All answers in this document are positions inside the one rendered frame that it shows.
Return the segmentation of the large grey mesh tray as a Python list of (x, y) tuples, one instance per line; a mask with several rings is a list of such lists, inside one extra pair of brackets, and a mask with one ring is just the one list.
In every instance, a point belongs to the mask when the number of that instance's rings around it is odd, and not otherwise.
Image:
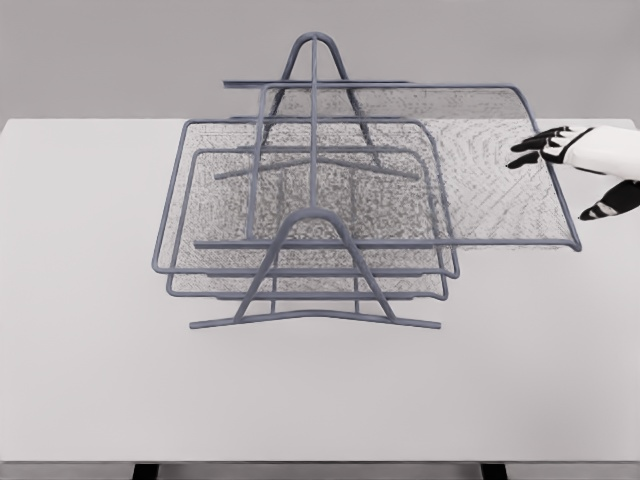
[[(311, 124), (311, 81), (261, 87), (254, 120)], [(510, 147), (535, 121), (511, 85), (318, 82), (316, 125), (341, 119), (396, 119), (422, 125), (438, 151), (447, 208), (446, 242), (456, 248), (579, 248), (557, 177), (545, 165), (509, 169)]]

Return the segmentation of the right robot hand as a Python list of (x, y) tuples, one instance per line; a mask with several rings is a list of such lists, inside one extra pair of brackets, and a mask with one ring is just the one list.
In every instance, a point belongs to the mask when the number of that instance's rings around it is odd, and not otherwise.
[(621, 181), (579, 216), (592, 221), (640, 207), (640, 131), (612, 126), (559, 126), (539, 132), (510, 147), (518, 158), (509, 169), (545, 161), (568, 165)]

